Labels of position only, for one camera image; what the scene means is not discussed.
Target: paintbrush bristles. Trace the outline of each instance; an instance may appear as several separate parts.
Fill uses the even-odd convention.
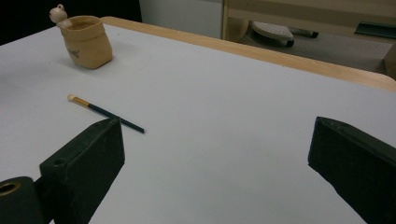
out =
[[[67,100],[72,101],[76,96],[73,94],[68,94],[67,95]]]

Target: table surface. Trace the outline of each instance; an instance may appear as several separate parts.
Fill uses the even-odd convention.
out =
[[[114,58],[96,70],[72,63],[57,27],[0,47],[3,180],[36,180],[39,163],[104,119],[68,102],[73,93],[147,131],[122,127],[126,163],[91,223],[364,223],[307,155],[317,116],[396,146],[396,95],[387,85],[319,76],[107,19]]]

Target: floor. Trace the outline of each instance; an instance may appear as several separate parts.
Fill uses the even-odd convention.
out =
[[[383,59],[391,44],[323,33],[312,38],[312,32],[292,28],[290,31],[294,35],[294,45],[291,48],[286,47],[286,41],[264,37],[251,28],[240,43],[386,74]]]

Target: wooden table edge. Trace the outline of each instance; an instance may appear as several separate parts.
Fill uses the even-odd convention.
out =
[[[289,68],[315,73],[325,77],[337,78],[364,86],[396,92],[396,81],[391,77],[378,73],[363,71],[333,63],[325,63],[269,49],[260,49],[231,41],[203,35],[195,35],[136,21],[127,21],[115,17],[103,17],[101,20],[104,24],[123,29],[170,38],[205,48],[217,49],[263,62],[275,63]]]

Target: ceramic cup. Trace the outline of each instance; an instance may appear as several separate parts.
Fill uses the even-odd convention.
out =
[[[64,43],[74,63],[95,69],[113,58],[105,27],[94,16],[69,18],[71,26],[61,28]]]

